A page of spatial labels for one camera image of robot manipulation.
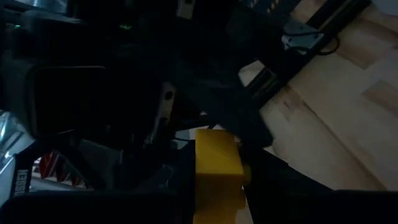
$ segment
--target wooden floor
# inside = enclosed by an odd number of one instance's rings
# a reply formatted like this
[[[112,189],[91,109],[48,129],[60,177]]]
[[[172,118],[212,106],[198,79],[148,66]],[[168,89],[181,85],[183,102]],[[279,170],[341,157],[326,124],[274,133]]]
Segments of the wooden floor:
[[[306,21],[325,1],[303,0]],[[336,54],[313,59],[261,109],[274,154],[333,189],[398,190],[398,17],[367,8]],[[260,63],[241,70],[248,83]]]

